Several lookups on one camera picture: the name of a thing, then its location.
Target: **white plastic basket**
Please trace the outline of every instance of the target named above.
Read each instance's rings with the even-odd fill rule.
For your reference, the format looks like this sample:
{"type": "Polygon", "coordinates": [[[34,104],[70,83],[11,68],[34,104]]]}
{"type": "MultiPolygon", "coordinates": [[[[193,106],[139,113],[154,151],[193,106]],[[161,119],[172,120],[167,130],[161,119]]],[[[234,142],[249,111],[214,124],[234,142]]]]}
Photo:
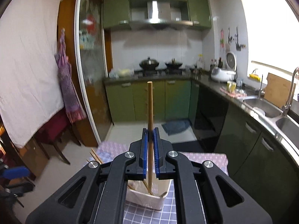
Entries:
{"type": "Polygon", "coordinates": [[[134,188],[136,190],[128,188],[126,200],[154,210],[162,210],[164,200],[169,193],[171,180],[159,180],[154,178],[154,176],[155,173],[153,173],[152,179],[152,192],[154,195],[148,193],[142,181],[134,181],[134,188]]]}

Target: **blue floor mat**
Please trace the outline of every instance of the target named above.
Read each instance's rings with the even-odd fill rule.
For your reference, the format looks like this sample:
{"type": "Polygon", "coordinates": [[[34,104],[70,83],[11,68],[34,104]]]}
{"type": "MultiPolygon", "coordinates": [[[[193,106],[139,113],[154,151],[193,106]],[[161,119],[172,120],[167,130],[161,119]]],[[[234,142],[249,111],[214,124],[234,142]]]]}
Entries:
{"type": "Polygon", "coordinates": [[[163,129],[169,136],[181,133],[188,129],[189,126],[189,120],[173,120],[162,125],[163,129]]]}

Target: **metal screw cap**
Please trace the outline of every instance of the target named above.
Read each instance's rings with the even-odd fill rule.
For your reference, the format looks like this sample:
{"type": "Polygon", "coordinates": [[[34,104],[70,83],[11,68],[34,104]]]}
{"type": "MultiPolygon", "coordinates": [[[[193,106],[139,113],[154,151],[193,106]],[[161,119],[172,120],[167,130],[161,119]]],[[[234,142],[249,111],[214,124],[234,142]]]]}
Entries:
{"type": "Polygon", "coordinates": [[[99,163],[98,163],[97,161],[91,161],[91,162],[88,164],[88,166],[89,166],[90,168],[96,168],[96,167],[99,166],[99,163]]]}
{"type": "Polygon", "coordinates": [[[176,151],[170,151],[170,152],[168,152],[168,155],[171,157],[176,157],[178,155],[178,153],[176,151]]]}
{"type": "Polygon", "coordinates": [[[132,157],[134,157],[134,152],[126,152],[125,153],[125,157],[126,158],[132,158],[132,157]]]}
{"type": "Polygon", "coordinates": [[[207,168],[211,168],[211,167],[214,166],[213,162],[211,162],[211,161],[205,161],[205,162],[204,162],[204,165],[205,165],[207,168]]]}

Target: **glass sliding door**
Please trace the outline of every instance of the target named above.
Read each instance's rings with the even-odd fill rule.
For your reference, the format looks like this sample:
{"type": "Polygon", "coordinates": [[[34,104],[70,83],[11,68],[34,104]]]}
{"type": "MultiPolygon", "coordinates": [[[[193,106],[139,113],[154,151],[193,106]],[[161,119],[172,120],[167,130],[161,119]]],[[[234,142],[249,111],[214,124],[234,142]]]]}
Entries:
{"type": "Polygon", "coordinates": [[[95,137],[100,143],[111,126],[103,79],[104,60],[102,1],[76,0],[75,51],[80,87],[95,137]]]}

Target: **cup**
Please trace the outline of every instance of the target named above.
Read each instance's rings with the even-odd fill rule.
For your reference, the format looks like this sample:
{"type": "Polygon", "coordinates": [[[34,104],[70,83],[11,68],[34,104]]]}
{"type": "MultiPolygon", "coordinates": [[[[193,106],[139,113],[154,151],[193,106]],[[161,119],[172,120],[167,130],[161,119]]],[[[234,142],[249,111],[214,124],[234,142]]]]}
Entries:
{"type": "Polygon", "coordinates": [[[227,81],[226,84],[226,91],[228,91],[229,93],[233,93],[235,92],[237,83],[235,83],[234,81],[227,81]]]}
{"type": "Polygon", "coordinates": [[[243,85],[243,80],[242,80],[241,78],[237,78],[236,83],[237,83],[237,86],[238,86],[238,87],[242,87],[242,85],[243,85]]]}

